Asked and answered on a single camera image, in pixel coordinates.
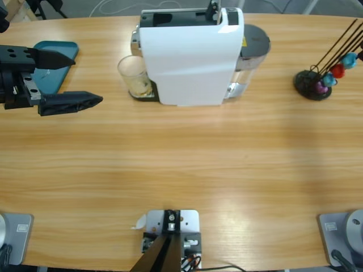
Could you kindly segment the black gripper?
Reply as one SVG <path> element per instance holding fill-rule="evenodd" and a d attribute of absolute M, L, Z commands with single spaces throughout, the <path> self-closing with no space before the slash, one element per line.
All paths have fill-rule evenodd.
<path fill-rule="evenodd" d="M 66 55 L 44 49 L 23 46 L 1 46 L 1 104 L 5 109 L 28 108 L 38 105 L 40 116 L 76 113 L 92 108 L 103 97 L 87 91 L 71 91 L 43 95 L 31 74 L 37 69 L 57 70 L 75 65 Z"/>

